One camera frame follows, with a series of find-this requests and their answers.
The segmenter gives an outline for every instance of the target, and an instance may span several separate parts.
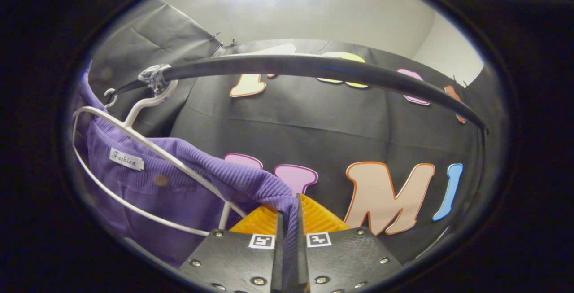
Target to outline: white wall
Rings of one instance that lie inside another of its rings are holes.
[[[463,82],[471,84],[484,67],[484,61],[467,38],[439,13],[413,60],[455,77],[462,86]]]
[[[470,83],[482,68],[472,46],[420,0],[161,0],[219,41],[309,38],[349,42],[422,62]]]

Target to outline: gray fabric panel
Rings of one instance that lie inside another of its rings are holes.
[[[98,98],[109,88],[132,82],[146,68],[155,64],[182,64],[211,56],[219,42],[195,21],[167,4],[154,3],[145,13],[115,27],[97,48],[90,70],[90,86]],[[181,80],[177,91],[165,103],[145,108],[138,115],[134,129],[147,137],[166,137],[195,79]],[[133,105],[152,97],[151,89],[121,94],[109,113],[123,120]]]

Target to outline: orange gripper pad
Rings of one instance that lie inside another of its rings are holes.
[[[303,234],[316,232],[338,232],[350,229],[341,219],[326,207],[301,194],[303,211]]]
[[[268,205],[261,205],[235,224],[230,231],[244,234],[275,235],[277,211]]]

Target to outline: metal clamp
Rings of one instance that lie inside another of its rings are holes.
[[[218,31],[217,33],[215,33],[215,35],[213,35],[209,40],[213,41],[213,39],[215,39],[215,37],[217,37],[217,35],[221,34],[221,31]]]
[[[170,64],[157,64],[150,66],[138,75],[138,80],[144,82],[153,90],[154,96],[162,94],[168,84],[164,79],[163,72],[170,68]]]

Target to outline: clothing label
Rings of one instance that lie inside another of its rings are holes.
[[[109,158],[116,163],[133,168],[134,170],[141,171],[144,169],[144,160],[142,160],[142,158],[125,154],[113,147],[109,150]]]

